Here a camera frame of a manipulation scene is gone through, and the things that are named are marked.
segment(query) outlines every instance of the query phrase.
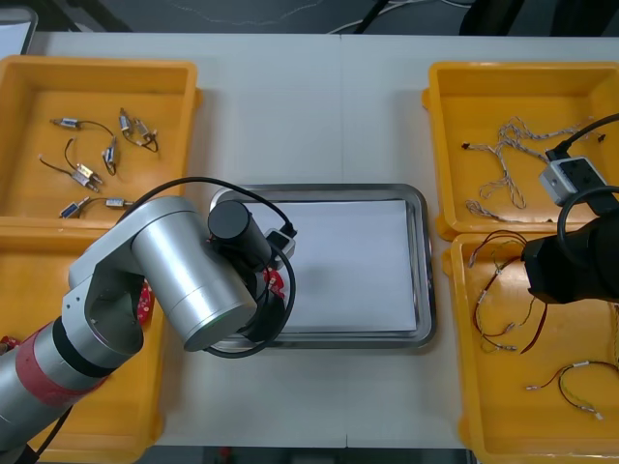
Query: white table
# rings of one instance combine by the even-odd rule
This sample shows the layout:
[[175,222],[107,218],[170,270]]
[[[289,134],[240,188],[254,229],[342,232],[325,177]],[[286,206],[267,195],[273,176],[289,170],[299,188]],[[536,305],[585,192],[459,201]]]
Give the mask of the white table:
[[[193,61],[190,173],[236,183],[404,182],[438,202],[420,91],[440,60],[619,60],[617,39],[38,34],[33,53]],[[204,190],[189,195],[208,205]],[[459,448],[456,336],[430,225],[439,329],[424,353],[165,351],[160,445]]]

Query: silver robot arm segment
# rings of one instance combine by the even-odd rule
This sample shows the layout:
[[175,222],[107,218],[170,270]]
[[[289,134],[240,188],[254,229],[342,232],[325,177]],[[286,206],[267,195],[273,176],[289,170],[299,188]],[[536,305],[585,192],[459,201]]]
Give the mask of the silver robot arm segment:
[[0,453],[25,446],[140,350],[136,307],[144,277],[187,351],[252,318],[255,300],[208,237],[191,202],[158,198],[71,265],[62,316],[0,357]]

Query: white paper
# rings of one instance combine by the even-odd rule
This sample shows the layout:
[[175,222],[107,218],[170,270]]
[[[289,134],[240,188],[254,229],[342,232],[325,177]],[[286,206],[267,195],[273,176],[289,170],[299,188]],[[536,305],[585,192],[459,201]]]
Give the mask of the white paper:
[[[278,206],[299,232],[291,259],[297,296],[285,333],[416,329],[404,201]],[[264,232],[281,228],[266,206],[247,207]]]
[[0,60],[21,53],[29,27],[29,22],[0,25]]

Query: electronic component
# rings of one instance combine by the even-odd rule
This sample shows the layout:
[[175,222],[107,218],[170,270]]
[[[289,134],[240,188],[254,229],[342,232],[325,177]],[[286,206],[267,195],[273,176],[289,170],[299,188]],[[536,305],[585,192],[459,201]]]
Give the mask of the electronic component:
[[63,169],[62,167],[54,166],[53,164],[50,164],[47,161],[45,161],[43,159],[43,155],[41,154],[39,154],[39,161],[43,163],[45,166],[49,167],[50,169],[53,169],[54,171],[62,172],[63,174],[68,175],[81,186],[86,187],[87,189],[90,189],[92,191],[99,192],[99,189],[97,188],[97,186],[95,186],[95,184],[93,184],[92,181],[88,177],[84,176],[81,172],[79,171],[71,172],[66,169]]
[[90,196],[85,197],[83,200],[75,203],[71,203],[67,208],[65,208],[64,210],[62,210],[60,212],[59,218],[61,219],[69,219],[69,218],[78,218],[79,217],[79,213],[81,212],[82,208],[88,204],[90,200]]
[[71,178],[76,181],[78,184],[80,184],[83,187],[86,187],[87,189],[90,189],[92,191],[95,191],[97,193],[99,193],[99,189],[90,181],[89,178],[87,178],[86,176],[84,176],[81,172],[79,171],[74,171],[71,173]]
[[49,122],[61,128],[81,129],[79,121],[73,118],[50,119]]
[[[125,108],[120,108],[120,115],[118,117],[120,123],[120,130],[123,136],[131,142],[133,145],[145,148],[153,153],[159,151],[159,143],[157,141],[157,130],[150,130],[146,124],[137,118],[131,119]],[[134,140],[131,138],[133,129],[138,133],[142,140]]]
[[102,151],[103,164],[110,176],[116,175],[116,165],[118,163],[120,153],[116,147],[116,136],[112,137],[109,146]]
[[133,133],[132,120],[129,119],[129,115],[127,114],[127,111],[125,111],[125,108],[120,108],[118,122],[120,123],[120,130],[122,133],[126,133],[128,135]]
[[92,169],[90,169],[88,166],[86,166],[84,164],[78,163],[77,165],[73,165],[69,161],[69,154],[68,154],[69,147],[71,147],[71,144],[74,141],[75,141],[75,138],[72,137],[72,138],[69,139],[69,141],[67,141],[67,145],[65,145],[65,161],[71,167],[71,169],[73,169],[74,171],[79,172],[81,175],[83,175],[84,177],[88,178],[89,181],[94,181],[97,184],[102,185],[103,184],[103,179],[95,171],[93,171]]
[[132,201],[126,200],[124,198],[106,198],[105,206],[107,208],[111,208],[114,210],[122,210],[133,204]]

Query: black band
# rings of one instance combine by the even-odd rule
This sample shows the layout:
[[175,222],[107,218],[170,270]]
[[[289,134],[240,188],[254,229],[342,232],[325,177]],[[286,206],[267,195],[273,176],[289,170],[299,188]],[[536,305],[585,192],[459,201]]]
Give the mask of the black band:
[[62,325],[61,317],[54,321],[51,334],[54,344],[56,345],[56,349],[62,359],[80,374],[100,379],[108,376],[116,370],[115,367],[100,367],[96,364],[92,364],[90,361],[81,356],[67,337],[67,332],[65,331],[65,326]]

